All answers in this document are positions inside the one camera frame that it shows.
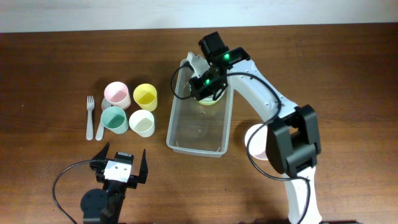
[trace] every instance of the green cup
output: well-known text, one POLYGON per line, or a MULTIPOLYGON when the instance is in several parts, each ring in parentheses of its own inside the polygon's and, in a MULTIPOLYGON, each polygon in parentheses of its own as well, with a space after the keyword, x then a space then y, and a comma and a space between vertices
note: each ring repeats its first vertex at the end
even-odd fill
POLYGON ((118 106, 106 108, 101 114, 101 123, 116 134, 123 134, 129 129, 126 113, 118 106))

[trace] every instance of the cable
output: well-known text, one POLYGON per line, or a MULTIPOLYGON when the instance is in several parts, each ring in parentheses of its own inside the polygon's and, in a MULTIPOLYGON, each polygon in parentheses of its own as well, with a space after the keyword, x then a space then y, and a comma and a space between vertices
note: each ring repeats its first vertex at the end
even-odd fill
POLYGON ((178 72, 180 69, 185 68, 185 67, 189 67, 189 62, 184 62, 184 64, 181 65, 181 67, 179 67, 178 69, 176 69, 176 71, 174 71, 174 73, 173 73, 173 75, 172 75, 172 78, 171 78, 171 80, 170 80, 170 88, 172 89, 172 92, 173 92, 174 96, 177 97, 177 98, 180 99, 180 100, 187 100, 187 99, 191 98, 191 95, 189 95, 189 96, 184 96, 184 97, 178 96, 178 95, 175 93, 174 89, 173 89, 173 81, 174 81, 174 76, 175 76, 175 74, 177 74, 177 72, 178 72))
POLYGON ((230 76, 233 76, 233 75, 245 75, 245 76, 248 76, 248 77, 250 77, 250 78, 254 78, 255 80, 261 82, 261 83, 262 83, 265 87, 267 87, 268 90, 274 95, 274 97, 275 97, 275 99, 276 99, 276 101, 277 101, 277 103, 278 103, 277 112, 275 113, 275 115, 274 115, 272 118, 270 118, 268 121, 264 122, 259 128, 257 128, 257 129, 250 135, 250 138, 249 138, 249 140, 248 140, 248 144, 247 144, 247 146, 246 146, 246 154, 248 155, 248 158, 249 158, 249 160, 250 160, 250 163, 254 166, 254 168, 256 168, 262 175, 264 175, 264 176, 266 176, 266 177, 268 177, 268 178, 270 178, 270 179, 272 179, 272 180, 278 180, 278 181, 303 180, 303 181, 305 181, 305 183, 306 183, 306 185, 307 185, 307 199, 306 199, 306 201, 305 201, 305 207, 304 207, 303 215, 301 216, 300 220, 297 222, 297 224, 300 224, 300 223, 303 221, 303 219, 305 218, 305 215, 306 215, 307 212, 308 212, 308 206, 310 205, 310 197, 311 197, 310 180, 307 179, 307 178, 304 178, 304 177, 280 178, 280 177, 275 177, 275 176, 273 176, 273 175, 270 175, 270 174, 264 172, 259 166, 257 166, 256 162, 254 162, 254 160, 253 160, 253 158, 251 157, 250 152, 249 152, 249 145, 250 145, 250 142, 251 142, 253 136, 254 136, 257 132, 259 132, 261 128, 263 128, 264 126, 266 126, 267 124, 269 124, 270 122, 272 122, 273 120, 275 120, 276 117, 278 117, 278 115, 279 115, 279 113, 280 113, 280 111, 281 111, 281 109, 282 109, 282 102, 281 102, 281 100, 279 99, 277 93, 274 91, 274 89, 272 89, 271 86, 268 85, 268 83, 266 83, 264 80, 260 79, 259 77, 255 76, 255 75, 253 75, 253 74, 250 74, 250 73, 246 73, 246 72, 234 72, 234 73, 226 74, 227 77, 230 77, 230 76))
POLYGON ((72 221, 72 223, 74 223, 74 224, 77 224, 77 222, 76 222, 76 221, 75 221, 75 220, 74 220, 62 207, 61 207, 61 205, 58 203, 57 198, 55 197, 55 185, 57 184, 59 178, 60 178, 67 170, 69 170, 69 169, 71 169, 71 168, 74 168, 75 166, 82 165, 82 164, 86 164, 86 163, 89 163, 89 162, 106 162, 106 160, 104 160, 104 159, 91 159, 91 160, 88 160, 88 161, 81 161, 81 162, 77 162, 77 163, 75 163, 75 164, 73 164, 73 165, 70 165, 70 166, 68 166, 66 169, 64 169, 61 173, 58 174, 57 178, 55 178, 55 181, 54 181, 54 183, 53 183, 53 185, 52 185, 52 199, 54 200, 55 205, 56 205, 56 206, 61 210, 61 212, 62 212, 64 215, 66 215, 66 216, 70 219, 70 221, 72 221))

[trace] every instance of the yellow cup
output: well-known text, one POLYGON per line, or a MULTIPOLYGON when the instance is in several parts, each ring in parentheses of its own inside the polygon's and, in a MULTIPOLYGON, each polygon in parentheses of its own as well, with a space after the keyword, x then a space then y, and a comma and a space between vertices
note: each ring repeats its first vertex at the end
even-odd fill
POLYGON ((157 107, 157 92, 155 87, 151 84, 145 83, 137 86, 132 97, 144 110, 154 111, 157 107))

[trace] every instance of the fork handle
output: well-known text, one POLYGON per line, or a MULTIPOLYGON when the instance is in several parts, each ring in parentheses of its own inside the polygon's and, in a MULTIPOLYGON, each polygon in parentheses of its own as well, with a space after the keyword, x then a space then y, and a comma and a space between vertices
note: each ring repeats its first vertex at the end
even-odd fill
POLYGON ((97 133, 95 134, 95 139, 97 141, 101 140, 102 137, 104 136, 104 126, 102 125, 101 121, 99 122, 97 133))
POLYGON ((93 113, 88 111, 87 113, 87 129, 86 129, 86 139, 92 140, 94 136, 93 131, 93 113))

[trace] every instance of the white fork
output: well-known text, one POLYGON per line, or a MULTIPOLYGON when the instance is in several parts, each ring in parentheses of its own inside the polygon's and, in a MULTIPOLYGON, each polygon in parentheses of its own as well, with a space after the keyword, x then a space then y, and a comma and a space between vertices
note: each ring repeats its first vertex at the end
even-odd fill
POLYGON ((86 139, 92 140, 94 136, 93 131, 93 111, 94 109, 94 97, 87 96, 87 129, 86 129, 86 139))

